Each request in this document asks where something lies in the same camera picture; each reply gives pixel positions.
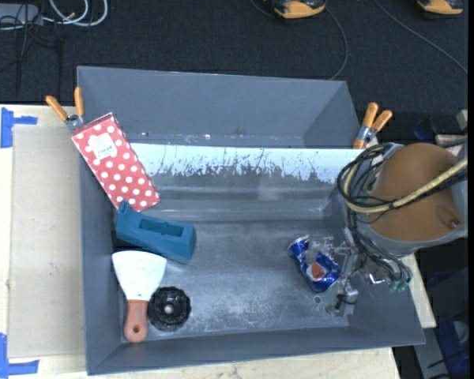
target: power cable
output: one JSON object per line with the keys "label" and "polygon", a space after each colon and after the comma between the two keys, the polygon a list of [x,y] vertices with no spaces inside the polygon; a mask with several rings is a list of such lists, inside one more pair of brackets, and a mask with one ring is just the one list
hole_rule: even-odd
{"label": "power cable", "polygon": [[424,36],[420,35],[418,32],[412,30],[410,27],[408,27],[407,25],[405,25],[404,23],[400,22],[397,18],[395,18],[394,16],[392,16],[379,2],[378,0],[372,0],[376,6],[379,7],[379,9],[381,9],[381,11],[386,14],[386,16],[388,16],[389,18],[391,18],[393,21],[395,21],[397,24],[399,24],[401,27],[405,28],[407,31],[411,32],[413,35],[417,36],[418,38],[420,38],[422,41],[428,43],[429,45],[431,45],[434,49],[438,50],[439,52],[441,52],[442,54],[444,54],[448,59],[450,59],[451,61],[453,61],[458,67],[460,67],[464,73],[468,74],[468,71],[465,67],[463,67],[463,65],[461,63],[459,63],[459,61],[457,61],[453,56],[451,56],[449,53],[447,53],[446,51],[444,51],[444,49],[442,49],[440,46],[436,45],[435,43],[431,42],[430,40],[428,40],[427,38],[425,38]]}

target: white polka dots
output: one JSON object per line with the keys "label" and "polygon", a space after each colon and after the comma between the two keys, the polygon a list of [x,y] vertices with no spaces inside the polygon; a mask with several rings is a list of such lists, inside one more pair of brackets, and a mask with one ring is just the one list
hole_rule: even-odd
{"label": "white polka dots", "polygon": [[141,211],[160,200],[137,153],[111,114],[87,124],[72,141],[116,208],[126,201]]}

